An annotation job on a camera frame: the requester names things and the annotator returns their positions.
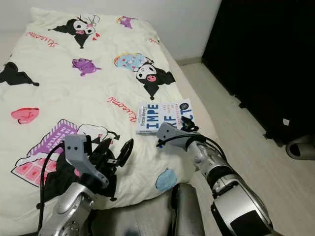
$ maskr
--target bed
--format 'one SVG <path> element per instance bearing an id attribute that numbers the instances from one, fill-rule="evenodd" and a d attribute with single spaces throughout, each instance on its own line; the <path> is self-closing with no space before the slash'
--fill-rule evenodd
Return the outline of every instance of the bed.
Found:
<path id="1" fill-rule="evenodd" d="M 11 81 L 0 83 L 2 98 L 0 103 L 3 107 L 0 115 L 2 126 L 1 235 L 25 234 L 36 229 L 38 210 L 35 205 L 39 201 L 38 177 L 27 176 L 30 174 L 28 171 L 18 168 L 40 170 L 40 162 L 45 158 L 44 153 L 47 154 L 47 150 L 43 150 L 43 143 L 47 146 L 54 135 L 55 140 L 58 140 L 56 135 L 63 132 L 65 134 L 88 133 L 94 135 L 96 139 L 99 134 L 103 137 L 109 135 L 114 140 L 113 150 L 116 154 L 121 148 L 121 141 L 126 141 L 130 137 L 135 139 L 135 148 L 126 164 L 127 168 L 122 168 L 117 172 L 118 185 L 115 193 L 117 200 L 112 202 L 108 197 L 101 196 L 101 200 L 96 204 L 97 209 L 110 208 L 110 210 L 99 212 L 100 216 L 96 218 L 94 224 L 96 232 L 109 235 L 128 233 L 146 236 L 165 235 L 170 222 L 169 191 L 167 190 L 171 186 L 159 190 L 156 188 L 155 181 L 162 170 L 169 168 L 171 163 L 171 169 L 176 175 L 176 183 L 190 180 L 197 188 L 199 202 L 203 206 L 201 211 L 206 234 L 219 235 L 209 211 L 211 192 L 202 175 L 199 172 L 194 173 L 189 159 L 180 157 L 185 154 L 180 150 L 171 155 L 161 153 L 160 160 L 157 161 L 157 154 L 153 147 L 140 151 L 143 144 L 152 143 L 154 146 L 157 138 L 136 135 L 132 126 L 133 115 L 122 113 L 119 106 L 110 102 L 110 98 L 114 97 L 117 101 L 120 100 L 120 104 L 124 103 L 126 109 L 135 110 L 139 102 L 152 100 L 168 102 L 189 98 L 196 114 L 195 121 L 201 127 L 202 133 L 214 140 L 218 139 L 210 116 L 153 28 L 146 22 L 126 16 L 71 15 L 37 8 L 32 10 L 32 15 L 35 23 L 28 26 L 25 33 L 8 32 L 0 35 L 0 62 L 6 63 L 4 70 L 10 73 L 14 71 L 15 79 L 23 82 L 20 84 Z M 74 35 L 67 27 L 69 22 L 76 26 Z M 85 31 L 80 30 L 78 26 L 86 27 Z M 40 27 L 42 31 L 36 31 L 37 27 Z M 136 33 L 130 33 L 137 28 L 139 30 Z M 115 34 L 106 37 L 106 33 L 113 31 Z M 94 43 L 98 42 L 102 43 L 96 47 Z M 33 46 L 31 52 L 29 51 L 30 44 Z M 81 51 L 89 46 L 90 50 L 81 57 Z M 52 51 L 58 47 L 60 50 L 50 52 L 51 56 L 56 58 L 55 60 L 50 60 L 51 57 L 45 53 L 47 59 L 44 63 L 42 62 L 44 68 L 38 69 L 38 64 L 31 64 L 32 58 L 35 58 L 38 63 L 44 60 L 41 55 L 43 50 L 44 52 Z M 132 61 L 125 64 L 124 68 L 123 60 L 128 61 L 130 57 L 139 59 L 139 64 Z M 137 71 L 137 68 L 132 68 L 134 66 L 141 69 L 143 65 L 153 66 L 153 69 L 164 74 L 170 72 L 176 82 L 168 81 L 158 88 L 143 87 L 140 83 L 143 75 Z M 108 74 L 113 75 L 112 71 L 115 71 L 115 77 L 111 77 L 105 87 L 102 79 Z M 115 83 L 117 78 L 125 77 L 127 80 L 124 80 L 124 85 L 122 82 Z M 72 90 L 69 91 L 60 84 L 67 84 L 72 87 Z M 118 87 L 124 86 L 128 90 L 122 89 L 123 91 L 119 92 Z M 71 97 L 71 100 L 64 99 L 67 96 Z M 104 104 L 109 107 L 108 110 L 104 109 Z M 66 118 L 61 117 L 60 113 L 67 114 Z M 144 159 L 147 156 L 145 154 L 152 151 L 150 159 Z M 49 163 L 50 172 L 56 172 L 56 163 L 53 161 L 57 162 L 59 157 L 60 153 L 56 153 L 56 157 Z M 146 173 L 143 172 L 143 165 L 141 166 L 144 161 Z M 136 182 L 138 186 L 128 189 L 126 188 L 128 181 Z M 57 197 L 58 193 L 54 193 L 46 203 L 45 217 L 51 212 Z M 106 227 L 103 222 L 105 217 L 110 219 Z"/>

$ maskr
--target pink heart print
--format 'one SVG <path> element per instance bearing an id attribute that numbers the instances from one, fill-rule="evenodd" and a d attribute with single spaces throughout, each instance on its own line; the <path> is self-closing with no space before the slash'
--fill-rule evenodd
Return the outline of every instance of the pink heart print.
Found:
<path id="1" fill-rule="evenodd" d="M 11 112 L 11 116 L 18 120 L 19 124 L 32 122 L 39 114 L 39 108 L 21 108 Z"/>

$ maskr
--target bedsheet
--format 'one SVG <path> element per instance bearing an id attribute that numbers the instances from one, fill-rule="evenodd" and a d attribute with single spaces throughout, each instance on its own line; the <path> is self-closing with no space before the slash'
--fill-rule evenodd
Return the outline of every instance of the bedsheet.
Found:
<path id="1" fill-rule="evenodd" d="M 67 19 L 75 20 L 75 16 L 39 9 L 33 9 L 32 15 L 34 23 L 20 38 L 0 77 L 0 81 L 3 80 L 0 84 L 1 235 L 27 233 L 36 228 L 38 210 L 34 206 L 39 201 L 38 172 L 49 149 L 68 133 L 90 134 L 95 145 L 105 137 L 112 137 L 111 149 L 116 154 L 126 140 L 135 139 L 130 160 L 117 172 L 117 200 L 111 202 L 108 197 L 100 196 L 96 208 L 135 204 L 159 195 L 177 182 L 188 181 L 193 167 L 179 157 L 180 150 L 167 150 L 165 154 L 155 149 L 155 137 L 136 136 L 134 132 L 136 118 L 131 111 L 138 102 L 181 99 L 160 49 L 159 38 L 151 26 L 130 19 L 129 24 L 135 22 L 130 28 L 127 23 L 121 24 L 126 17 L 81 14 L 78 21 L 85 21 L 86 26 L 78 22 L 76 27 L 82 24 L 87 32 L 77 30 L 77 35 L 94 30 L 82 43 L 77 40 L 80 37 L 75 38 L 77 35 L 57 28 L 67 28 Z M 106 26 L 101 24 L 103 18 Z M 136 26 L 141 30 L 132 32 Z M 113 33 L 115 27 L 118 27 L 117 34 Z M 147 74 L 149 80 L 158 80 L 165 74 L 167 83 L 144 88 L 142 76 L 150 68 L 156 70 L 156 74 Z M 66 165 L 59 173 L 58 164 Z M 74 180 L 80 175 L 67 165 L 61 151 L 53 155 L 47 179 L 53 173 L 63 177 L 71 173 L 68 179 Z M 162 182 L 157 185 L 161 175 Z M 54 197 L 58 193 L 52 192 L 45 216 L 56 201 Z"/>

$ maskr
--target tiled floor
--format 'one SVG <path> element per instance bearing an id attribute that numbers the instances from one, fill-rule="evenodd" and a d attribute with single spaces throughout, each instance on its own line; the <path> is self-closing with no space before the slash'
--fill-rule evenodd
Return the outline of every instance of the tiled floor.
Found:
<path id="1" fill-rule="evenodd" d="M 315 235 L 315 161 L 293 160 L 266 140 L 264 129 L 204 65 L 181 68 L 212 117 L 228 161 L 264 201 L 275 229 L 285 236 Z"/>

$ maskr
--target mattress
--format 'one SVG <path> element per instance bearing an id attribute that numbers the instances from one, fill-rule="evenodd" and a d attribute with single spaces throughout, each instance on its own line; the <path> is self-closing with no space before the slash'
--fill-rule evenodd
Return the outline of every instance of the mattress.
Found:
<path id="1" fill-rule="evenodd" d="M 97 21 L 96 15 L 82 14 L 77 17 L 81 19 L 94 17 L 94 22 L 87 23 L 91 23 L 90 27 L 95 30 L 93 35 L 87 38 L 91 40 L 85 40 L 82 44 L 82 41 L 78 42 L 69 33 L 57 30 L 51 32 L 51 29 L 66 25 L 69 17 L 76 19 L 76 16 L 40 9 L 33 9 L 32 14 L 34 23 L 27 27 L 26 32 L 19 39 L 11 58 L 2 59 L 2 62 L 13 63 L 14 65 L 11 64 L 9 69 L 13 68 L 17 73 L 27 71 L 27 76 L 23 75 L 23 78 L 30 78 L 31 81 L 17 85 L 10 85 L 7 81 L 0 84 L 1 107 L 3 107 L 0 119 L 4 131 L 1 133 L 3 141 L 0 146 L 1 235 L 29 233 L 36 228 L 38 210 L 35 205 L 39 202 L 38 176 L 27 176 L 30 173 L 23 168 L 40 170 L 41 162 L 45 158 L 44 153 L 47 154 L 49 150 L 42 148 L 43 143 L 48 145 L 48 141 L 52 141 L 52 138 L 58 140 L 56 137 L 58 133 L 66 135 L 88 132 L 92 137 L 94 136 L 93 138 L 97 138 L 99 134 L 105 137 L 109 135 L 114 141 L 112 149 L 115 154 L 124 141 L 134 138 L 135 148 L 126 164 L 127 168 L 119 169 L 117 172 L 118 185 L 115 193 L 117 200 L 112 202 L 108 197 L 100 196 L 96 204 L 98 209 L 133 205 L 160 195 L 178 182 L 189 181 L 194 170 L 189 159 L 181 158 L 180 156 L 184 154 L 177 150 L 172 154 L 159 152 L 157 160 L 157 150 L 153 148 L 157 138 L 135 135 L 135 127 L 132 126 L 134 117 L 131 113 L 123 114 L 123 109 L 110 102 L 113 97 L 116 101 L 120 100 L 119 104 L 123 103 L 126 108 L 135 110 L 139 102 L 148 102 L 152 97 L 156 102 L 189 98 L 196 114 L 196 123 L 202 127 L 202 133 L 217 139 L 211 118 L 152 27 L 146 22 L 127 17 L 97 15 L 100 18 Z M 137 30 L 137 27 L 141 30 L 130 34 L 130 31 Z M 46 31 L 54 34 L 55 38 L 44 36 L 43 32 Z M 108 37 L 105 36 L 107 32 L 111 32 Z M 1 36 L 3 57 L 5 52 L 7 55 L 10 54 L 8 48 L 13 47 L 11 39 L 18 38 L 16 35 Z M 101 42 L 98 47 L 93 45 L 98 42 Z M 49 56 L 47 50 L 54 50 L 59 46 L 60 50 Z M 89 46 L 91 48 L 83 53 L 83 57 L 81 51 Z M 91 62 L 93 64 L 89 67 L 92 67 L 91 69 L 77 66 L 76 63 L 86 62 L 80 59 L 89 58 L 90 61 L 90 57 L 96 58 Z M 139 73 L 132 69 L 132 66 L 141 67 L 144 62 L 140 62 L 139 65 L 130 63 L 129 68 L 123 68 L 123 59 L 128 60 L 130 57 L 153 64 L 155 68 L 165 73 L 172 73 L 176 82 L 159 86 L 152 94 L 152 90 L 143 88 L 136 80 L 139 78 Z M 60 153 L 56 153 L 49 163 L 50 172 L 56 172 L 54 161 L 57 162 L 59 157 Z M 156 188 L 157 178 L 166 170 L 172 171 L 171 175 L 170 172 L 167 175 L 171 178 L 170 184 L 166 183 L 166 187 L 159 190 Z M 57 197 L 57 195 L 52 196 L 47 202 L 45 216 L 51 212 Z"/>

